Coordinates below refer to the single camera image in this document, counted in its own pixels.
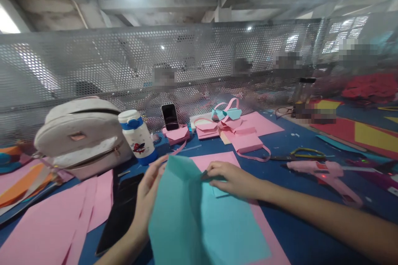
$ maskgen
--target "black phone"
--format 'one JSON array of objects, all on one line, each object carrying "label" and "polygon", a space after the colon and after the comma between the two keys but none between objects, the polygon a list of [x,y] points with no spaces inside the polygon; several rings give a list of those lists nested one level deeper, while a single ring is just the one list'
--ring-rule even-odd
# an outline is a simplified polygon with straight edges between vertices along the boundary
[{"label": "black phone", "polygon": [[176,130],[180,127],[178,124],[177,111],[174,104],[163,105],[162,114],[167,130]]},{"label": "black phone", "polygon": [[96,256],[108,251],[128,231],[136,210],[138,184],[144,174],[123,180],[114,196],[114,203],[99,240]]}]

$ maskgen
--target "yellow paper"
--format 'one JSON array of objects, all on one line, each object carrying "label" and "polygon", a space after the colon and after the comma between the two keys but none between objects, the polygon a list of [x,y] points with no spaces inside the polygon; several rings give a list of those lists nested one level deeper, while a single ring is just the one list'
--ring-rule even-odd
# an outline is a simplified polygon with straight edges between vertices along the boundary
[{"label": "yellow paper", "polygon": [[360,122],[355,122],[355,141],[398,152],[398,138]]},{"label": "yellow paper", "polygon": [[322,99],[320,102],[315,104],[315,108],[317,109],[328,109],[328,110],[335,110],[341,103],[338,101],[329,101]]},{"label": "yellow paper", "polygon": [[223,131],[220,132],[220,138],[224,142],[224,145],[231,144],[231,142],[228,140],[227,136],[225,135],[225,133]]},{"label": "yellow paper", "polygon": [[385,117],[391,121],[394,121],[395,123],[398,123],[398,118],[397,117]]}]

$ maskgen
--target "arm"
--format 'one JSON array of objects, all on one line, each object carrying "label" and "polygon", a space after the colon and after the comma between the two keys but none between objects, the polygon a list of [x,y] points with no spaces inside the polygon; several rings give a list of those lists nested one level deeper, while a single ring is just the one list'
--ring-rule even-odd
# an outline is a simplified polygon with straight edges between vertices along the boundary
[{"label": "arm", "polygon": [[272,203],[380,264],[398,264],[398,226],[391,222],[260,180],[229,163],[214,161],[207,171],[209,177],[224,176],[227,182],[210,182],[223,191]]},{"label": "arm", "polygon": [[167,158],[168,156],[163,156],[149,166],[138,186],[133,223],[127,233],[95,265],[132,264],[144,249],[149,240],[149,219],[155,204],[160,178],[164,173],[162,164]]}]

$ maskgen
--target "white bottle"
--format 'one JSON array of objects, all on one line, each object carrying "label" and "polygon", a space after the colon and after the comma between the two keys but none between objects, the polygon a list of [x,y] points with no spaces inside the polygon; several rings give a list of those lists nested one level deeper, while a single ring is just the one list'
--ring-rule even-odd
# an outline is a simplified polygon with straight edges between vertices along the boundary
[{"label": "white bottle", "polygon": [[123,135],[140,164],[147,165],[158,158],[152,138],[141,114],[137,110],[128,110],[118,116]]}]

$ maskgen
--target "pink glue gun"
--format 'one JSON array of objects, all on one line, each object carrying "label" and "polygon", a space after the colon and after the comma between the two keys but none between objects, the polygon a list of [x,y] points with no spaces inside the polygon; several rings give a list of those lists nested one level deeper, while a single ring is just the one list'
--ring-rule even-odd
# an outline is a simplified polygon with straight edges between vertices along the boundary
[{"label": "pink glue gun", "polygon": [[362,207],[362,199],[338,178],[344,176],[344,169],[337,162],[326,161],[321,164],[317,161],[291,161],[286,165],[293,171],[312,174],[318,181],[330,185],[342,196],[346,205]]}]

